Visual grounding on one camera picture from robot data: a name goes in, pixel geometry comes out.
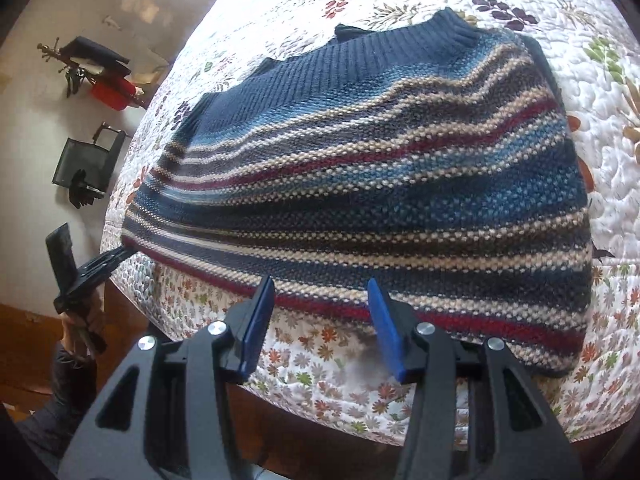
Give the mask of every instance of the bed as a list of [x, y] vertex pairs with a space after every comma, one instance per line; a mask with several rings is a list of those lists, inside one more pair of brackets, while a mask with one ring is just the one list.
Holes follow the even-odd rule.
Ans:
[[[265, 57], [320, 47], [337, 24], [371, 30], [427, 20], [449, 6], [478, 27], [508, 27], [540, 45], [562, 90], [589, 191], [593, 286], [574, 369], [536, 378], [572, 441], [612, 430], [640, 402], [640, 45], [611, 0], [217, 0], [178, 56], [138, 128], [106, 214], [102, 250], [120, 244], [127, 205], [162, 147], [205, 92], [243, 81]], [[174, 339], [224, 317], [243, 298], [138, 253], [115, 285]], [[380, 364], [372, 328], [276, 306], [245, 387], [329, 427], [401, 445], [413, 391]], [[458, 384], [456, 443], [466, 443]]]

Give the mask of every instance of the ribbed neckline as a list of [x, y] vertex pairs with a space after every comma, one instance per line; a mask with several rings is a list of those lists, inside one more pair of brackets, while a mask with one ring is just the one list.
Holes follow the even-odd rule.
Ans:
[[218, 94], [204, 112], [201, 127], [210, 132], [228, 128], [267, 110], [371, 78], [393, 66], [445, 66], [473, 49], [481, 34], [447, 7], [418, 25], [327, 44], [277, 63]]

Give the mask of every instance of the red stripe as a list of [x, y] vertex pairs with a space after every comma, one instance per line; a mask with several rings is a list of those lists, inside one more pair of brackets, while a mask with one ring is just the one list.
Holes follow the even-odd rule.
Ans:
[[[223, 288], [235, 294], [251, 297], [255, 287], [231, 282], [223, 278], [211, 276], [201, 270], [193, 269], [180, 261], [173, 260], [153, 250], [142, 248], [135, 240], [122, 235], [123, 243], [135, 246], [158, 262], [167, 264], [184, 273], [195, 276], [213, 286]], [[343, 318], [360, 322], [371, 323], [369, 310], [352, 304], [338, 303], [327, 300], [312, 300], [297, 298], [287, 294], [276, 294], [276, 304], [280, 307], [290, 308], [325, 318]], [[519, 324], [506, 319], [473, 316], [469, 314], [444, 314], [441, 312], [416, 312], [419, 320], [429, 321], [447, 330], [448, 332], [462, 332], [479, 338], [498, 336], [508, 341], [529, 345], [541, 345], [557, 354], [575, 354], [582, 348], [584, 334], [575, 330], [554, 330], [540, 325]]]
[[394, 150], [388, 152], [372, 152], [372, 153], [346, 153], [340, 156], [334, 156], [331, 158], [324, 158], [323, 160], [312, 160], [304, 162], [296, 166], [286, 166], [284, 168], [274, 168], [271, 170], [261, 171], [259, 173], [251, 173], [241, 176], [235, 176], [227, 180], [219, 182], [176, 182], [170, 177], [164, 176], [156, 171], [156, 168], [151, 170], [154, 177], [162, 182], [171, 184], [172, 187], [177, 189], [191, 189], [191, 190], [206, 190], [206, 189], [218, 189], [227, 186], [239, 186], [241, 184], [251, 184], [262, 180], [269, 180], [270, 178], [279, 178], [282, 176], [299, 174], [299, 173], [311, 173], [324, 168], [331, 168], [338, 166], [339, 164], [365, 164], [368, 162], [383, 162], [394, 158], [400, 158], [413, 152], [425, 153], [434, 150], [440, 150], [449, 146], [477, 146], [481, 144], [493, 144], [503, 134], [510, 131], [524, 121], [537, 117], [538, 115], [555, 109], [556, 102], [552, 99], [547, 99], [525, 108], [515, 117], [511, 117], [504, 121], [495, 130], [488, 133], [485, 136], [476, 136], [469, 134], [450, 135], [447, 137], [436, 137], [434, 139], [421, 139], [409, 143], [405, 146], [399, 146]]

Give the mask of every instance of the metal screw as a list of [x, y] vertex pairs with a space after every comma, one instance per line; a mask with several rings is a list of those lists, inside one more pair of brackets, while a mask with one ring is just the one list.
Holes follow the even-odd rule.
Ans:
[[491, 350], [502, 350], [504, 348], [504, 341], [502, 339], [500, 339], [499, 337], [490, 337], [489, 341], [486, 342], [486, 345], [491, 349]]
[[151, 350], [156, 346], [156, 338], [152, 335], [145, 335], [138, 340], [138, 348], [141, 350]]
[[211, 323], [207, 330], [211, 335], [220, 335], [226, 332], [226, 323], [224, 321], [214, 321]]
[[436, 331], [435, 325], [423, 321], [415, 326], [415, 331], [420, 335], [431, 335]]

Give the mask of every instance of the striped sweater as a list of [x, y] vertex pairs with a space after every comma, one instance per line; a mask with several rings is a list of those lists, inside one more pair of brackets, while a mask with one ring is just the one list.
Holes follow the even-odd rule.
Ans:
[[206, 94], [123, 242], [280, 306], [369, 322], [375, 277], [454, 336], [566, 373], [590, 300], [584, 184], [540, 47], [428, 22], [350, 34]]

